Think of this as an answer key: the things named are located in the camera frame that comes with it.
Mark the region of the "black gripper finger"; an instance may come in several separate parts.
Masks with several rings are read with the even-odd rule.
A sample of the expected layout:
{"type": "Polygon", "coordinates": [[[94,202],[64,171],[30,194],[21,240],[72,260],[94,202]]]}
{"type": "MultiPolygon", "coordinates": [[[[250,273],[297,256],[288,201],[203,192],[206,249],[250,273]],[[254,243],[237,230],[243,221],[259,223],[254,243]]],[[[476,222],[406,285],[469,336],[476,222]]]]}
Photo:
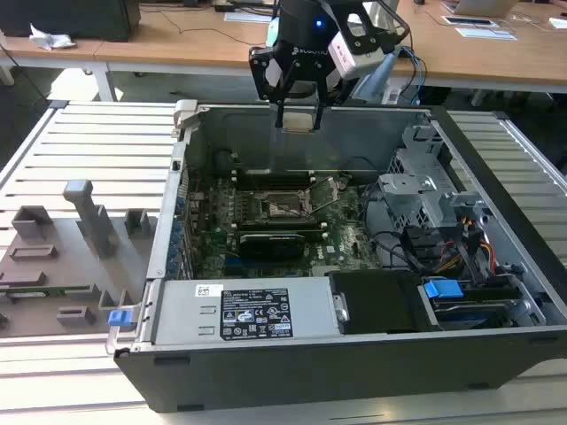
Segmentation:
{"type": "Polygon", "coordinates": [[[313,65],[316,84],[317,106],[313,118],[313,130],[319,130],[324,111],[331,106],[342,105],[354,89],[354,79],[346,80],[330,63],[315,62],[313,65]]]}
{"type": "Polygon", "coordinates": [[[284,120],[284,92],[279,86],[279,82],[273,86],[268,82],[267,78],[268,66],[274,58],[274,49],[271,47],[251,47],[249,49],[248,62],[258,96],[261,100],[268,100],[276,106],[275,128],[282,128],[284,120]]]}

